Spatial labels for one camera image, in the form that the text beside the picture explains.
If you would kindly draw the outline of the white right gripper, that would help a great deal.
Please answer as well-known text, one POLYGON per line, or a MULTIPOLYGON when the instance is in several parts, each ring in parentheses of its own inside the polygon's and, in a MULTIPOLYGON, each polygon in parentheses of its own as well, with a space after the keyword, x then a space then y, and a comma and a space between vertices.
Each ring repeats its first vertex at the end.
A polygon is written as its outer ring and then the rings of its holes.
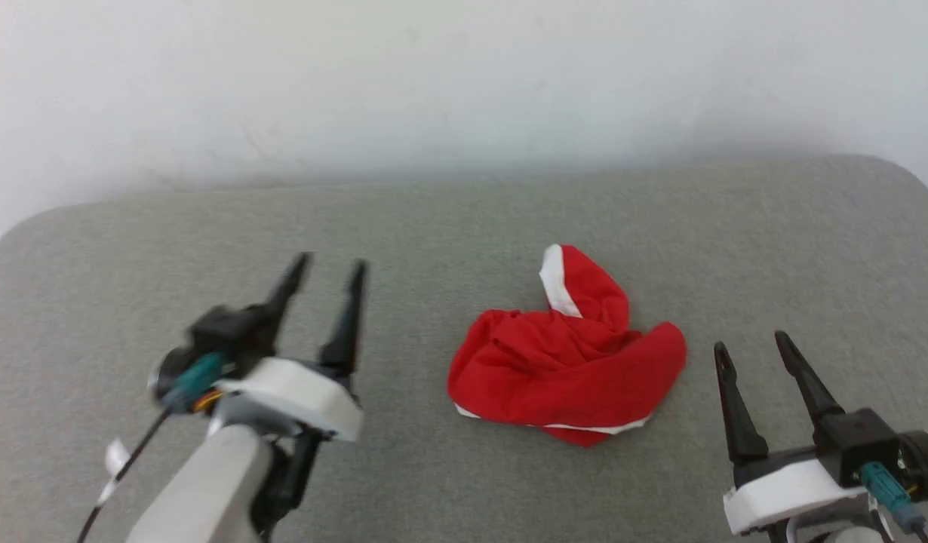
MULTIPOLYGON (((846 410, 784 330, 774 333, 782 364, 795 379, 813 425, 846 410)), ((811 446, 769 452, 757 432, 737 385, 727 347, 714 344, 717 388, 725 424, 727 457, 733 464, 733 488, 724 495, 724 512, 732 534, 795 535, 799 529, 826 523, 870 528, 870 499, 861 486, 841 487, 811 446)))

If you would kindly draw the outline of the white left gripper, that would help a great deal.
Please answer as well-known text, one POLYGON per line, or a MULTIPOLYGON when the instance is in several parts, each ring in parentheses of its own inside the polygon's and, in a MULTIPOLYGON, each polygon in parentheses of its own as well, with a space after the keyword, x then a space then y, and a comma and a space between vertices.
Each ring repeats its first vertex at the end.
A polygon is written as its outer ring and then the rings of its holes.
MULTIPOLYGON (((263 305, 269 333, 280 333, 286 309, 304 282, 310 260, 312 252, 300 252, 271 289, 263 305)), ((267 357, 242 379, 220 379, 216 387, 223 398, 214 409, 208 435, 243 424, 260 435, 295 437, 312 429, 331 440, 358 440, 364 411, 352 391, 350 376, 357 365, 367 269, 367 261, 355 262, 344 289, 343 309, 318 357, 321 368, 267 357)))

